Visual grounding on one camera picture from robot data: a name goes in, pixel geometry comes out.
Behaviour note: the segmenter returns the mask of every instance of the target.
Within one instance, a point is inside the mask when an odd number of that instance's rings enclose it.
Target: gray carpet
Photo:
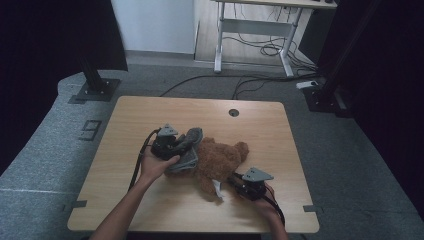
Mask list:
[[[88,236],[69,231],[67,220],[118,97],[159,96],[184,79],[213,75],[209,68],[150,65],[129,65],[128,73],[100,73],[122,79],[111,102],[68,104],[85,79],[77,74],[62,80],[51,111],[2,175],[0,239]],[[243,74],[252,72],[224,70],[221,75]],[[196,79],[165,97],[231,99],[237,81]],[[243,100],[282,102],[286,108],[321,226],[316,234],[290,234],[291,239],[424,239],[415,208],[355,121],[309,112],[295,84],[268,83],[239,95]],[[93,141],[78,140],[87,120],[102,121],[99,132]]]

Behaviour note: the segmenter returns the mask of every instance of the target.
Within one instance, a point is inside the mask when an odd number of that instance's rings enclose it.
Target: person's right arm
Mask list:
[[[266,184],[266,186],[269,189],[269,191],[267,191],[266,193],[266,196],[269,199],[273,200],[274,189],[272,189],[272,187],[270,187],[268,184]],[[281,222],[281,218],[278,215],[277,210],[275,210],[271,204],[269,204],[264,199],[259,199],[259,200],[253,201],[253,205],[267,221],[273,240],[288,240],[289,239],[289,236],[287,235],[286,229],[283,223]]]

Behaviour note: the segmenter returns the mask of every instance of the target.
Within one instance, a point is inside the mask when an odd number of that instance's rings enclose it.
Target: black curtain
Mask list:
[[[324,74],[341,59],[349,29],[370,2],[342,1],[318,64]],[[379,2],[334,80],[352,94],[356,122],[424,219],[424,3]]]
[[[0,4],[1,173],[42,122],[61,79],[93,68],[128,70],[110,0]]]

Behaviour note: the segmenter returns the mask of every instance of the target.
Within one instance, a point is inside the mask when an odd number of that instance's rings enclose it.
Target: teddy bear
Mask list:
[[[195,168],[176,173],[166,173],[168,177],[195,176],[200,189],[222,198],[219,185],[226,182],[233,172],[246,161],[249,148],[247,143],[238,142],[234,146],[216,143],[214,138],[204,137],[197,148],[198,162]]]

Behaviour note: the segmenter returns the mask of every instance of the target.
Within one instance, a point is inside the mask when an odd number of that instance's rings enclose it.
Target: table top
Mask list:
[[[244,3],[256,5],[273,5],[273,6],[287,6],[287,7],[300,7],[300,8],[320,8],[320,9],[335,9],[337,4],[326,3],[324,0],[319,2],[312,0],[212,0],[216,2],[225,3]]]
[[[239,111],[237,117],[229,110]],[[314,233],[319,223],[299,160],[284,106],[278,102],[187,98],[121,97],[112,113],[96,156],[68,221],[71,230],[95,230],[126,194],[140,148],[154,129],[170,123],[180,134],[201,127],[205,137],[250,153],[237,172],[257,167],[274,176],[268,183],[291,233]],[[247,200],[223,184],[223,201],[203,193],[195,178],[161,176],[148,189],[130,231],[268,232],[266,222]]]

